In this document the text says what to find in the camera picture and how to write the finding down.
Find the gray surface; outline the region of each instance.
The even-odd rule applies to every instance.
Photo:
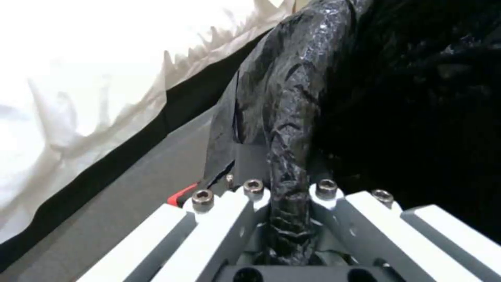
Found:
[[[176,191],[203,175],[207,111],[136,162],[0,274],[0,281],[72,281]]]

